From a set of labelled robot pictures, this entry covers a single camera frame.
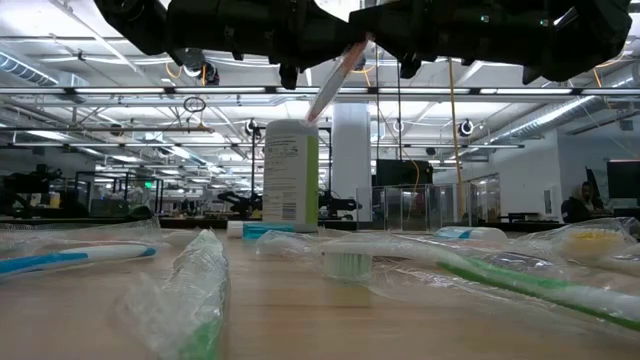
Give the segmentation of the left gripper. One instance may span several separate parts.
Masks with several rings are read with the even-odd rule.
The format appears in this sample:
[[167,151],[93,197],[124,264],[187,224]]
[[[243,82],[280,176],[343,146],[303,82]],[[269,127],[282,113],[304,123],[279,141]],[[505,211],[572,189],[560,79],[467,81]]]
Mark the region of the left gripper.
[[225,48],[237,59],[244,54],[266,56],[270,64],[279,65],[281,85],[295,89],[308,63],[336,58],[366,39],[363,31],[342,21],[309,21],[315,8],[309,0],[221,1]]

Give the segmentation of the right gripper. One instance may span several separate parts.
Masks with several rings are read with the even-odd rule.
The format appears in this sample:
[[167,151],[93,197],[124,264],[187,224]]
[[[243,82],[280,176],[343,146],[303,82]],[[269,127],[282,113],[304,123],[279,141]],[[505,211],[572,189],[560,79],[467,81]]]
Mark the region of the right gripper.
[[404,0],[402,13],[408,26],[406,49],[397,34],[399,21],[382,9],[361,9],[349,14],[349,23],[391,55],[403,55],[402,78],[413,77],[422,61],[457,57],[464,66],[478,59],[483,2],[479,0]]

